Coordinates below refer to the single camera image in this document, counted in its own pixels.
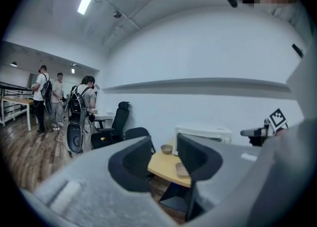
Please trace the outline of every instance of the white ceiling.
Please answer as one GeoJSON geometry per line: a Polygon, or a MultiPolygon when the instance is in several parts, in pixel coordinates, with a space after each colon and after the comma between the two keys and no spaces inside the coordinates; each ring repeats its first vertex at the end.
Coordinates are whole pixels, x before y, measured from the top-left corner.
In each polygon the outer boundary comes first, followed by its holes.
{"type": "MultiPolygon", "coordinates": [[[[59,68],[59,70],[67,70],[70,72],[70,65],[73,64],[72,61],[66,60],[64,58],[9,42],[2,41],[0,50],[1,64],[9,65],[14,61],[23,61],[27,58],[28,64],[37,65],[36,68],[33,68],[35,72],[40,68],[41,65],[46,65],[48,69],[50,66],[54,66],[56,69],[59,68]]],[[[26,66],[24,63],[19,64],[18,62],[18,66],[22,69],[29,69],[29,66],[26,66]]],[[[82,64],[77,64],[77,66],[74,68],[77,75],[94,75],[96,73],[96,70],[82,64]]]]}
{"type": "MultiPolygon", "coordinates": [[[[77,12],[81,0],[25,0],[14,24],[62,35],[90,48],[111,51],[124,39],[168,15],[197,7],[226,6],[227,0],[92,0],[85,15],[77,12]],[[116,19],[116,10],[122,17],[116,19]]],[[[265,9],[267,14],[292,22],[296,8],[265,9]]]]}

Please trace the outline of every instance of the man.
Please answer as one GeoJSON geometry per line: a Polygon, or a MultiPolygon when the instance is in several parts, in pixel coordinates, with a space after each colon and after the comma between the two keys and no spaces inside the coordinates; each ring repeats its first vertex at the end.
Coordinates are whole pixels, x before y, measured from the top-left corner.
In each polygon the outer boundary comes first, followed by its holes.
{"type": "MultiPolygon", "coordinates": [[[[81,94],[87,87],[90,87],[89,90],[86,91],[83,98],[85,100],[85,105],[87,111],[92,113],[96,108],[96,94],[94,92],[94,84],[95,78],[92,76],[86,76],[82,80],[81,84],[78,86],[77,92],[81,94]]],[[[95,126],[89,121],[88,117],[85,119],[85,126],[83,131],[83,151],[88,152],[91,150],[91,135],[95,130],[95,126]]]]}
{"type": "Polygon", "coordinates": [[[44,99],[41,94],[41,90],[43,89],[44,84],[46,81],[50,80],[48,73],[46,72],[47,68],[45,65],[41,66],[39,69],[40,75],[38,76],[35,86],[32,87],[32,91],[34,91],[33,101],[34,101],[34,109],[36,113],[36,117],[39,121],[38,133],[42,134],[45,133],[45,126],[44,126],[44,99]]]}
{"type": "Polygon", "coordinates": [[[62,121],[62,113],[63,113],[63,74],[60,72],[57,74],[57,80],[53,83],[52,87],[52,95],[51,95],[51,104],[52,104],[52,126],[54,128],[57,127],[56,124],[59,125],[59,127],[63,127],[62,121]]]}

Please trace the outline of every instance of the backpack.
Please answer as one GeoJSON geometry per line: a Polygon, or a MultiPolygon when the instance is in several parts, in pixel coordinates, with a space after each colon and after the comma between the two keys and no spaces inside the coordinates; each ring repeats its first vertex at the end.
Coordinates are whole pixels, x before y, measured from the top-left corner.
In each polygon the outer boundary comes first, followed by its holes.
{"type": "Polygon", "coordinates": [[[85,123],[85,118],[87,117],[87,108],[85,105],[84,95],[90,89],[86,87],[83,92],[78,93],[78,87],[76,87],[70,94],[70,99],[68,101],[68,108],[71,114],[68,113],[68,120],[70,123],[78,124],[83,126],[85,123]]]}
{"type": "Polygon", "coordinates": [[[45,84],[43,85],[43,88],[41,90],[41,95],[44,99],[51,99],[51,95],[52,95],[52,84],[51,84],[51,81],[50,81],[50,78],[49,80],[47,79],[46,75],[44,73],[42,73],[46,79],[46,82],[45,84]]]}

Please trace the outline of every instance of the wooden tabletop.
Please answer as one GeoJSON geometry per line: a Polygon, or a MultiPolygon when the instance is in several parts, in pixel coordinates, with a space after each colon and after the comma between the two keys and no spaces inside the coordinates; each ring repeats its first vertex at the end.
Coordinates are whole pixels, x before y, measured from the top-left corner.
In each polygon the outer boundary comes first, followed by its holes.
{"type": "Polygon", "coordinates": [[[26,98],[8,98],[8,97],[2,97],[4,100],[6,101],[14,101],[14,102],[19,102],[21,104],[29,104],[32,105],[33,104],[33,100],[32,99],[26,99],[26,98]]]}
{"type": "Polygon", "coordinates": [[[148,165],[148,171],[175,184],[185,187],[191,186],[190,177],[180,178],[176,174],[176,164],[181,162],[178,156],[169,154],[165,155],[159,149],[152,158],[148,165]]]}

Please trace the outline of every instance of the hardwood floor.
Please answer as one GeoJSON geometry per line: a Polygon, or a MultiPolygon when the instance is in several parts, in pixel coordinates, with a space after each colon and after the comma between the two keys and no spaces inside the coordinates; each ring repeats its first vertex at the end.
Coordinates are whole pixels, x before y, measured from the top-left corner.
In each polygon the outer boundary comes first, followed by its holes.
{"type": "MultiPolygon", "coordinates": [[[[16,118],[16,121],[9,121],[5,127],[0,126],[0,148],[8,169],[15,182],[21,188],[33,192],[35,188],[54,172],[73,161],[66,150],[67,143],[58,142],[58,132],[53,131],[51,119],[45,116],[47,134],[38,137],[35,116],[31,116],[31,129],[27,130],[26,115],[16,118]]],[[[66,141],[66,125],[61,136],[66,141]]],[[[156,202],[162,197],[169,182],[159,177],[150,181],[156,202]]],[[[182,224],[185,222],[185,214],[177,212],[163,205],[160,205],[175,221],[182,224]]]]}

